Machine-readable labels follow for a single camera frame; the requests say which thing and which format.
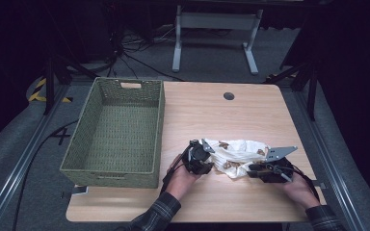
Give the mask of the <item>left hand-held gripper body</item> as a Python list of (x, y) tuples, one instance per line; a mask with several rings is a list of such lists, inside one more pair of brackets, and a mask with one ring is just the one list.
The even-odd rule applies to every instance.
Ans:
[(196, 175), (199, 174), (199, 163), (211, 163), (208, 159), (211, 154), (214, 153), (213, 148), (205, 141), (205, 139), (191, 140), (188, 147), (184, 150), (182, 154), (182, 163), (186, 169)]

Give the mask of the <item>grey metal floor rail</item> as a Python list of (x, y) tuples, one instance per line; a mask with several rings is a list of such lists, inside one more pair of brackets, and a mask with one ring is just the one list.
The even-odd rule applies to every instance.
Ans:
[(342, 177), (342, 174), (339, 172), (333, 158), (330, 155), (331, 152), (328, 150), (328, 147), (322, 137), (319, 127), (317, 123), (315, 121), (312, 121), (310, 119), (310, 116), (308, 115), (304, 97), (297, 92), (294, 93), (294, 97), (298, 103), (300, 112), (304, 117), (304, 122), (310, 130), (312, 138), (315, 140), (320, 162), (325, 173), (327, 174), (327, 177), (329, 178), (331, 189), (334, 192), (334, 195), (340, 205), (340, 208), (349, 227), (353, 231), (365, 231), (365, 226), (363, 225), (360, 216), (356, 211), (356, 207), (350, 196), (348, 187), (344, 181), (344, 178)]
[(27, 145), (21, 153), (19, 159), (14, 165), (12, 171), (7, 177), (5, 184), (0, 191), (0, 218), (11, 201), (14, 193), (17, 190), (18, 185), (23, 179), (28, 165), (32, 162), (35, 151), (41, 144), (42, 136), (51, 120), (57, 108), (61, 105), (61, 102), (69, 89), (69, 85), (59, 85), (55, 91), (55, 104), (48, 115), (43, 115), (32, 135), (28, 140)]

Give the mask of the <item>yellow and black floor tape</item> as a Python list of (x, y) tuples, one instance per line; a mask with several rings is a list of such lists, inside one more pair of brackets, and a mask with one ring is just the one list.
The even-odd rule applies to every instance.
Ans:
[(36, 84), (35, 89), (31, 93), (31, 95), (29, 96), (29, 99), (28, 99), (29, 102), (32, 102), (32, 101), (45, 102), (46, 101), (46, 97), (40, 95), (40, 92), (45, 86), (45, 84), (46, 84), (46, 79), (42, 77)]

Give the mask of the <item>black metal stand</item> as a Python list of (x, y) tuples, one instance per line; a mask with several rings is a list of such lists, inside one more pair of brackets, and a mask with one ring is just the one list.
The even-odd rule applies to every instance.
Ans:
[(71, 71), (67, 69), (69, 66), (91, 79), (97, 77), (94, 72), (61, 55), (54, 54), (50, 56), (44, 69), (44, 77), (46, 79), (45, 115), (50, 113), (55, 104), (55, 79), (58, 79), (61, 85), (69, 85), (72, 81)]
[(290, 84), (290, 88), (293, 91), (302, 91), (305, 86), (308, 86), (308, 94), (306, 101), (306, 110), (309, 118), (314, 121), (314, 107), (315, 107), (315, 97), (317, 89), (317, 70), (314, 64), (312, 63), (301, 63), (297, 66), (288, 68), (285, 71), (282, 71), (280, 74), (271, 74), (269, 75), (264, 83), (265, 84), (275, 84), (287, 77), (293, 76), (294, 80)]

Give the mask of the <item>person's right hand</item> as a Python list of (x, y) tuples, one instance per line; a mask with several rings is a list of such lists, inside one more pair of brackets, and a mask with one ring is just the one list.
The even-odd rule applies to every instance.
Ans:
[(293, 174), (291, 182), (286, 182), (279, 188), (305, 210), (321, 205), (306, 181), (298, 173)]

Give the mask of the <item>person's left hand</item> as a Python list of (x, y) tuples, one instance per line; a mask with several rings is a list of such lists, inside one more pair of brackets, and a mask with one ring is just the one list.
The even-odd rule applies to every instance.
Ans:
[(178, 154), (171, 163), (175, 167), (172, 178), (166, 188), (166, 192), (180, 201), (200, 178), (200, 175), (190, 173), (182, 165), (181, 156)]

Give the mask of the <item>white cloth with brown print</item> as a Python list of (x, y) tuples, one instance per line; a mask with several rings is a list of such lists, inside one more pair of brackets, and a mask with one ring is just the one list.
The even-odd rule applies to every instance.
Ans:
[(249, 165), (264, 161), (270, 147), (260, 141), (216, 141), (205, 139), (214, 150), (210, 160), (217, 171), (230, 179), (248, 175)]

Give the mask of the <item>green woven basket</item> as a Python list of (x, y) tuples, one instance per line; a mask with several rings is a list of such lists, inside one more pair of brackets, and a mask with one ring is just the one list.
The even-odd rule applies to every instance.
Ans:
[(163, 82), (96, 78), (61, 173), (79, 186), (156, 189), (164, 112)]

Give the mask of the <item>white metal desk frame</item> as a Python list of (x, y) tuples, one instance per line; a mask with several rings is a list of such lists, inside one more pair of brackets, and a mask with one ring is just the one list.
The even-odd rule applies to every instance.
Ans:
[(245, 57), (252, 75), (258, 74), (252, 47), (262, 19), (262, 10), (254, 14), (236, 13), (188, 13), (182, 7), (176, 7), (175, 46), (173, 51), (172, 71), (178, 72), (181, 63), (181, 30), (182, 29), (224, 29), (249, 31), (250, 38), (242, 44)]

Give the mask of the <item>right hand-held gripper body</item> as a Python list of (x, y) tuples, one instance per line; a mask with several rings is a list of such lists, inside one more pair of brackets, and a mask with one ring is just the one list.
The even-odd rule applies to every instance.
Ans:
[(291, 182), (293, 165), (287, 160), (287, 156), (297, 149), (297, 146), (271, 147), (265, 161), (259, 165), (258, 177), (264, 183)]

